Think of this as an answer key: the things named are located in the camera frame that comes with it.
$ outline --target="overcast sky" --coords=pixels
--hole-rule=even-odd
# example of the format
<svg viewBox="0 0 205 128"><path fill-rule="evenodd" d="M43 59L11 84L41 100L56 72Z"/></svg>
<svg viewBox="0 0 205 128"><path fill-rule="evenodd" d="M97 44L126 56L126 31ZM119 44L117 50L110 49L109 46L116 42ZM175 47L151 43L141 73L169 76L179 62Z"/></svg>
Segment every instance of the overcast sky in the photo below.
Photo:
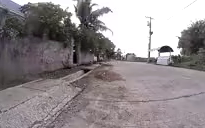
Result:
<svg viewBox="0 0 205 128"><path fill-rule="evenodd" d="M13 0L20 5L36 0ZM152 48L169 45L178 54L178 38L180 32L187 28L191 21L205 19L205 0L197 0L194 4L184 9L194 0L93 0L93 3L110 7L113 13L105 15L102 20L111 28L114 35L104 32L118 48L125 53L135 53L137 56L146 57L148 49L149 27L145 16L154 18L152 21ZM72 0L53 0L63 8L69 7L74 11Z"/></svg>

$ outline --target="palm tree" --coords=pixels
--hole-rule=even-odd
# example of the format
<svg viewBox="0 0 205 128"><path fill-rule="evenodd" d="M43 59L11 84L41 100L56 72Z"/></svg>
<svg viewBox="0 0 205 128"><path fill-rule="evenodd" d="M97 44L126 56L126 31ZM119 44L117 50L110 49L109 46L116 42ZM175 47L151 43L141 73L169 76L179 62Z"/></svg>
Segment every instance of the palm tree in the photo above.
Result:
<svg viewBox="0 0 205 128"><path fill-rule="evenodd" d="M93 11L93 7L97 4L92 4L91 0L75 0L77 6L75 7L76 16L80 20L80 27L97 31L110 30L106 27L105 23L99 20L100 16L112 12L110 8L103 7Z"/></svg>
<svg viewBox="0 0 205 128"><path fill-rule="evenodd" d="M105 23L99 20L98 18L112 11L108 7L103 7L101 9L93 10L93 7L97 6L97 4L92 4L91 0L74 0L74 1L77 1L77 5L76 6L74 5L74 7L75 7L76 16L80 21L79 29L81 33L81 39L80 42L76 44L76 48L77 48L76 51L77 51L77 58L78 58L77 60L78 60L78 64L80 64L80 58L81 58L80 49L81 49L81 45L84 44L84 40L86 40L86 35L87 34L89 35L92 32L96 33L98 31L110 30L108 27L106 27Z"/></svg>

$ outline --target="road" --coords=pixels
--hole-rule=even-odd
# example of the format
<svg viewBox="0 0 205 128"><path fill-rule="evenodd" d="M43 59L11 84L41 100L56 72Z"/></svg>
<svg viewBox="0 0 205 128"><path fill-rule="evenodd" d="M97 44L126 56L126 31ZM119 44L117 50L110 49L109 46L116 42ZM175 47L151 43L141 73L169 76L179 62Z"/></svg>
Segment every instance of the road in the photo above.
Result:
<svg viewBox="0 0 205 128"><path fill-rule="evenodd" d="M205 72L113 62L123 79L88 78L48 128L205 128Z"/></svg>

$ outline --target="power line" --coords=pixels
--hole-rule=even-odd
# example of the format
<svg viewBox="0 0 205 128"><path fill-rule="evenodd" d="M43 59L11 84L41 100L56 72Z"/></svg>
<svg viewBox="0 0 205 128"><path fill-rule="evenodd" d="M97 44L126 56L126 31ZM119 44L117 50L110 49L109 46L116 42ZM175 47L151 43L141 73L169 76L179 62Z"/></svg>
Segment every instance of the power line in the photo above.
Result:
<svg viewBox="0 0 205 128"><path fill-rule="evenodd" d="M194 0L193 2L191 2L190 4L188 4L187 6L185 6L182 10L185 10L186 8L190 7L192 4L194 4L195 2L197 2L198 0Z"/></svg>

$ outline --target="wall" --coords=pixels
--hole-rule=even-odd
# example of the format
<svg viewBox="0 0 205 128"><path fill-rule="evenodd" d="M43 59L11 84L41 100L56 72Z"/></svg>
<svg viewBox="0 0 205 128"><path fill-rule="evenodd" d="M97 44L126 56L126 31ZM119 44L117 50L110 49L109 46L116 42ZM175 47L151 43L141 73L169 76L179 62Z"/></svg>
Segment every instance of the wall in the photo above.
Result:
<svg viewBox="0 0 205 128"><path fill-rule="evenodd" d="M53 71L72 64L72 51L56 41L0 41L0 86L27 74Z"/></svg>
<svg viewBox="0 0 205 128"><path fill-rule="evenodd" d="M93 63L94 61L94 55L90 52L81 52L81 57L80 57L80 62L81 64L89 64Z"/></svg>

